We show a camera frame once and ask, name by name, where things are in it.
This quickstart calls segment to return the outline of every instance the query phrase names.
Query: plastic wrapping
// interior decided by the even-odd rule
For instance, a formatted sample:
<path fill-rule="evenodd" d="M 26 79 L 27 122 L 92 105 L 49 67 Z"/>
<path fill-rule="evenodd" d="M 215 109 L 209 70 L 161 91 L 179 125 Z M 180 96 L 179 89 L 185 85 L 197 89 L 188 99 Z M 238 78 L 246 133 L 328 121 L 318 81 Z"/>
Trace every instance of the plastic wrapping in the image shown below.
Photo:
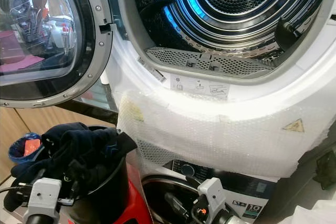
<path fill-rule="evenodd" d="M 215 111 L 184 110 L 159 97 L 126 92 L 118 119 L 118 128 L 137 142 L 151 169 L 178 158 L 230 172 L 289 177 L 299 158 L 327 136 L 334 121 L 333 110 L 308 102 L 234 121 Z"/>

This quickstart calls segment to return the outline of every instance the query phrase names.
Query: washing machine door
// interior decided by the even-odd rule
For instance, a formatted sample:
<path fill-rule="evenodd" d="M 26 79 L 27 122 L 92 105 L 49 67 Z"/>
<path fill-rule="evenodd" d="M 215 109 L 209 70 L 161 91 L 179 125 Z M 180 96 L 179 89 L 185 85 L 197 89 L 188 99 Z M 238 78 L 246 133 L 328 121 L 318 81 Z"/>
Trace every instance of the washing machine door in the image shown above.
<path fill-rule="evenodd" d="M 112 47 L 109 0 L 0 0 L 0 105 L 50 106 L 80 95 Z"/>

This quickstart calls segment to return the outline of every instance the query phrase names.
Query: dryer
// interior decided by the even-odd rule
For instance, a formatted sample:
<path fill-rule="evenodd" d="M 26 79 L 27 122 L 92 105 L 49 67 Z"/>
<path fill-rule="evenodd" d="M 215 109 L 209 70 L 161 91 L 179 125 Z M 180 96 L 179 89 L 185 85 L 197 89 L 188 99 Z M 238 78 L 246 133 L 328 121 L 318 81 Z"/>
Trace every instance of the dryer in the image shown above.
<path fill-rule="evenodd" d="M 172 160 L 276 181 L 336 114 L 335 0 L 0 0 L 0 105 L 105 70 L 143 175 Z"/>

